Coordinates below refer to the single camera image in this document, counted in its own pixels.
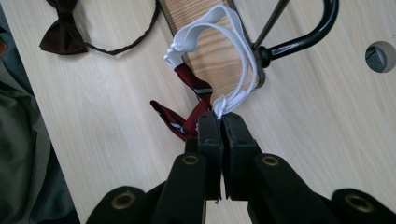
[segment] gray fabric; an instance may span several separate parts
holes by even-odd
[[[1,223],[27,223],[44,182],[50,138],[35,98],[0,65]]]
[[[78,223],[0,5],[0,223]]]
[[[0,33],[0,39],[3,40],[3,42],[7,46],[7,54],[0,54],[0,59],[3,61],[4,66],[15,79],[15,81],[17,81],[17,83],[29,94],[33,95],[32,87],[26,75],[26,71],[22,66],[20,54],[18,53],[12,34],[9,31],[7,20],[4,15],[3,9],[1,8],[1,5],[0,27],[6,30],[6,32]]]

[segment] round hole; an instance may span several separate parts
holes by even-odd
[[[135,201],[136,201],[136,196],[132,192],[128,191],[114,197],[113,200],[111,201],[111,205],[115,209],[125,209],[130,207],[132,204],[134,204]]]
[[[183,162],[186,165],[194,165],[198,162],[198,157],[196,156],[185,156],[183,157]]]
[[[361,212],[369,213],[374,211],[373,205],[367,200],[363,199],[361,196],[355,194],[348,194],[346,195],[345,200],[347,203],[349,203],[350,206]]]
[[[270,166],[279,165],[279,160],[275,157],[270,157],[270,156],[263,157],[262,162]]]
[[[377,73],[387,73],[396,65],[396,49],[388,42],[378,41],[366,50],[367,65]]]

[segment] bow tie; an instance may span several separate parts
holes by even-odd
[[[56,8],[59,19],[45,33],[40,48],[61,55],[87,52],[72,13],[77,0],[47,0],[47,2]]]
[[[120,49],[105,50],[84,42],[79,33],[73,17],[73,8],[76,6],[77,0],[47,0],[47,2],[56,8],[58,20],[51,25],[45,33],[40,43],[40,48],[60,55],[72,55],[87,52],[87,48],[95,49],[100,52],[116,55],[128,49],[133,49],[149,34],[155,21],[160,14],[160,2],[155,0],[155,10],[152,14],[149,28],[139,36],[134,43]]]

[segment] white plastic band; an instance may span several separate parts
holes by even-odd
[[[215,24],[222,17],[227,16],[232,30]],[[202,31],[207,28],[214,28],[226,35],[237,49],[242,61],[241,78],[238,85],[227,95],[221,95],[213,102],[213,110],[218,119],[233,111],[240,105],[254,89],[257,79],[257,66],[253,52],[244,38],[242,23],[238,14],[224,5],[215,5],[204,16],[189,25],[181,28],[175,35],[174,42],[163,56],[163,59],[173,68],[183,63],[182,55],[197,49],[198,38]],[[242,85],[248,78],[248,63],[252,70],[252,79],[249,86],[242,90]]]

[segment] wooden table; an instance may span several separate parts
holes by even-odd
[[[252,39],[276,0],[236,1]],[[187,117],[196,100],[163,54],[172,36],[163,15],[152,34],[121,57],[90,50],[77,56],[41,51],[57,19],[44,1],[3,0],[12,34],[67,185],[85,222],[112,189],[149,190],[163,182],[184,144],[150,107],[157,100]],[[144,32],[153,1],[84,0],[74,12],[83,36],[106,49]],[[291,1],[264,41],[271,47],[307,34],[322,14],[320,1]],[[313,48],[272,62],[264,86],[235,112],[264,152],[285,158],[319,194],[363,190],[396,210],[396,70],[373,72],[368,46],[396,46],[394,0],[341,1],[330,34]],[[209,203],[207,223],[245,223],[246,203]]]

